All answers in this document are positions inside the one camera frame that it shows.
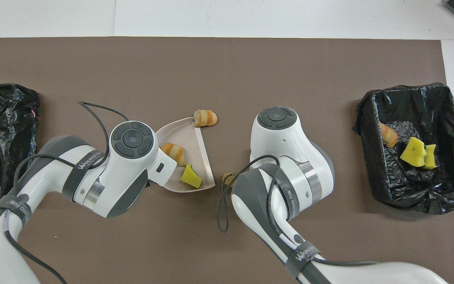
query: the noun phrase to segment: croissant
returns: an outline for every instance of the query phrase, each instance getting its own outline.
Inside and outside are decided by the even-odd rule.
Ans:
[[[231,181],[232,181],[233,179],[234,179],[234,174],[232,174],[232,172],[227,172],[227,173],[223,174],[223,176],[222,176],[222,181],[224,181],[223,183],[224,183],[225,185],[229,185],[229,183],[231,183]]]
[[[218,118],[211,110],[197,110],[194,113],[194,126],[212,126],[216,124]]]
[[[182,147],[168,142],[164,144],[161,149],[166,155],[170,156],[171,159],[175,160],[180,167],[187,165],[184,149]]]
[[[397,143],[397,133],[390,127],[384,125],[380,122],[381,128],[381,138],[383,139],[383,144],[388,148],[392,148]]]

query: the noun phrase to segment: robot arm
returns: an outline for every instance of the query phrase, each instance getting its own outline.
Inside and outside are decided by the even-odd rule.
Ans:
[[[177,165],[159,149],[153,130],[138,121],[115,127],[108,145],[110,155],[100,165],[103,153],[77,136],[55,137],[43,146],[38,154],[59,157],[69,165],[49,158],[34,160],[19,180],[20,192],[8,194],[0,204],[0,283],[39,283],[6,239],[4,227],[17,239],[47,193],[59,192],[102,217],[115,217],[131,207],[148,180],[163,185]],[[19,214],[20,208],[26,213]]]
[[[236,214],[301,283],[445,284],[438,275],[408,263],[333,263],[325,261],[288,221],[332,192],[334,170],[326,153],[304,135],[299,117],[287,107],[268,108],[256,117],[251,160],[231,193]]]

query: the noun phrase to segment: black strap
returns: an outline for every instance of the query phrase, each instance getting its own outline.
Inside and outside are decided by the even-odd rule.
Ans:
[[[281,192],[283,192],[283,199],[287,204],[288,220],[292,220],[299,214],[299,200],[297,199],[297,193],[294,186],[288,179],[288,176],[283,170],[275,164],[265,163],[259,167],[268,175],[272,176],[278,184]]]
[[[13,194],[6,194],[0,199],[0,208],[8,209],[17,215],[22,221],[24,227],[29,219],[31,219],[31,207],[26,203],[29,200],[27,194],[14,196]]]
[[[71,170],[68,178],[66,179],[62,195],[70,200],[73,201],[74,193],[78,188],[78,185],[82,181],[83,177],[87,173],[87,170],[91,165],[93,165],[97,160],[101,159],[104,156],[101,151],[95,149],[90,151],[87,155],[83,156],[76,165],[74,165],[73,169]]]
[[[315,246],[305,241],[288,256],[285,268],[293,278],[297,278],[297,275],[299,275],[304,266],[319,253],[320,251]]]

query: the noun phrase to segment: black trash bag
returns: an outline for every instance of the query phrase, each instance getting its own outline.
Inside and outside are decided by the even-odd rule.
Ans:
[[[454,210],[454,100],[441,83],[371,90],[357,106],[353,131],[362,138],[373,196],[392,207],[429,214]],[[398,134],[384,147],[380,124]],[[436,144],[433,170],[400,160],[409,138]]]
[[[38,93],[16,84],[0,84],[0,198],[13,186],[20,162],[36,153]]]

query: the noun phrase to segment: yellow sponge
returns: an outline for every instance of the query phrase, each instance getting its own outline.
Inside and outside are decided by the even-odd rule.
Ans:
[[[425,165],[426,155],[425,144],[418,138],[411,137],[409,138],[406,149],[402,155],[400,155],[400,159],[406,161],[409,165],[421,167]]]
[[[192,169],[191,164],[187,164],[187,166],[185,167],[185,172],[183,172],[181,180],[197,189],[201,186],[202,183],[202,178],[197,176],[195,171]]]
[[[423,166],[424,169],[431,170],[437,168],[435,164],[435,156],[434,156],[435,144],[430,144],[425,146],[425,151],[427,151],[427,156],[425,156],[425,165]]]

